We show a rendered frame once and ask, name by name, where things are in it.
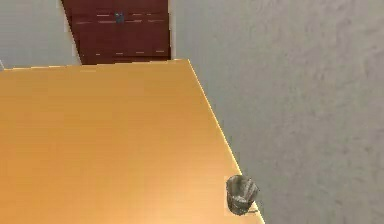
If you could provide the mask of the dark red room door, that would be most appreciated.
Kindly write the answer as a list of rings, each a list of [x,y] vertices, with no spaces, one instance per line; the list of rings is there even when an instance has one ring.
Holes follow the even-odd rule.
[[[169,0],[61,0],[84,65],[171,58]],[[117,23],[115,14],[123,13]]]

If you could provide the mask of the grey metal bin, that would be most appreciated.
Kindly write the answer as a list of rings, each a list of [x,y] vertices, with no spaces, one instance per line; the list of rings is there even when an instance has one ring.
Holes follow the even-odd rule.
[[[256,201],[259,188],[247,176],[233,175],[226,181],[226,197],[228,209],[235,215],[242,216],[251,211],[252,204]]]

